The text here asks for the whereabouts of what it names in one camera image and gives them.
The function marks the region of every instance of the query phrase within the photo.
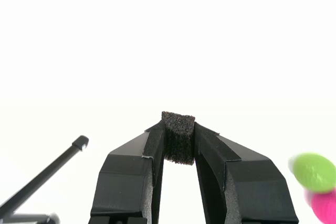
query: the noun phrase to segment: white background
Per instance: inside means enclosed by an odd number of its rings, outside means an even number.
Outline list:
[[[0,0],[0,202],[80,134],[90,138],[19,212],[88,223],[107,154],[161,111],[287,167],[333,162],[336,0]],[[160,224],[205,223],[196,167],[165,163]]]

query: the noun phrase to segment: green ball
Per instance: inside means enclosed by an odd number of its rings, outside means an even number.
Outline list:
[[[328,193],[336,186],[336,167],[318,154],[298,156],[293,164],[293,173],[303,187],[315,193]]]

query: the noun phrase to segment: black plastic part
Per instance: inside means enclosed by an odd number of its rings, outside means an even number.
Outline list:
[[[195,124],[207,224],[297,224],[285,178],[267,157]]]
[[[110,217],[108,216],[93,216],[90,218],[89,224],[109,224]]]
[[[88,143],[87,137],[81,136],[74,143]],[[64,166],[77,152],[79,148],[72,144],[62,155],[53,161],[40,174],[32,179],[26,186],[18,191],[12,198],[0,207],[0,220],[5,219],[21,206],[34,192],[36,192],[55,172]]]
[[[165,130],[145,132],[107,156],[91,209],[110,223],[157,224],[160,211]]]

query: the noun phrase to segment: pink ball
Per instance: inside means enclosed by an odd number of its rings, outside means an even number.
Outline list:
[[[315,194],[311,207],[320,221],[324,224],[336,223],[336,190],[328,194]]]

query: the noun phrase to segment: black stick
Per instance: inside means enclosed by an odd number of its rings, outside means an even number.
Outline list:
[[[39,175],[31,180],[25,187],[18,191],[12,198],[0,207],[0,223],[8,215],[21,206],[34,192],[36,192],[55,172],[65,165],[76,153],[83,151],[89,143],[85,136],[77,138],[70,148],[53,161]]]

